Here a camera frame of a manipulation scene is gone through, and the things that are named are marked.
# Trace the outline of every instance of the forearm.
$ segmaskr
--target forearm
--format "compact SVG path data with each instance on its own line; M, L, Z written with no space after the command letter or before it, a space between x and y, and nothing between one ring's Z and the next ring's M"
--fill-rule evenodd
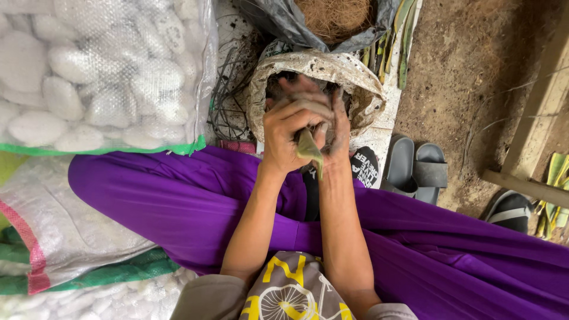
M263 164L257 170L257 181L229 241L221 274L243 279L250 284L263 267L273 232L277 197L284 176L267 174Z
M357 215L348 159L324 170L319 186L326 278L356 318L362 317L380 299L374 291L372 262Z

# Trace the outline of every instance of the fingernail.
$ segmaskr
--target fingernail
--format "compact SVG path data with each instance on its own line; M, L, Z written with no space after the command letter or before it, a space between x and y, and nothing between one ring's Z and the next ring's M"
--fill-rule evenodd
M321 125L320 125L320 130L322 130L322 132L328 131L328 125L329 125L329 123L327 123L327 122L321 124Z

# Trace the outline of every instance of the person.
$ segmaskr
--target person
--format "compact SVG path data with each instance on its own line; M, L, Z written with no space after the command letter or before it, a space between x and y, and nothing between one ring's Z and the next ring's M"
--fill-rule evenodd
M173 319L566 319L569 249L353 179L349 122L306 78L264 118L265 156L208 146L191 157L76 155L69 185L93 208L203 276ZM292 134L325 117L335 140L320 221Z
M330 102L305 77L293 85L283 79L281 87L289 96L264 116L264 158L225 250L220 274L190 282L171 319L237 319L240 314L250 319L252 310L259 308L272 319L280 319L280 314L292 319L335 315L341 319L416 319L406 305L380 304L374 290L372 263L354 197L348 157L350 126L341 90ZM323 124L327 122L306 108L310 101L331 104L335 115L335 139L324 155L323 180L319 182L325 268L322 270L322 260L304 252L278 252L265 265L281 185L290 171L310 161L296 156L294 134L314 125L319 149L325 143L327 128ZM251 303L244 308L246 301Z

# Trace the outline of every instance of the dirt floor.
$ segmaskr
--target dirt floor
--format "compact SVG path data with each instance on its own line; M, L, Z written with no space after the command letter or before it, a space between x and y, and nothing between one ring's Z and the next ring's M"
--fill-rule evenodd
M500 169L531 85L503 91L535 80L540 54L555 30L562 3L423 2L394 134L437 143L445 152L449 183L440 194L441 207L478 218L498 191L479 175L487 168ZM508 119L482 131L503 118ZM470 130L474 136L465 157ZM543 151L535 179L542 179L554 151L569 153L567 104Z

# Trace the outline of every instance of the purple fabric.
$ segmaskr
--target purple fabric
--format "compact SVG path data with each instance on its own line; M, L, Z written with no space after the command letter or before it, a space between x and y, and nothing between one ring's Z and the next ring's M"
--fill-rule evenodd
M85 202L198 273L219 271L260 160L208 146L77 155L69 184ZM419 319L568 319L569 249L382 190L355 189L384 302ZM301 222L306 189L290 173L270 249L321 255L318 222Z

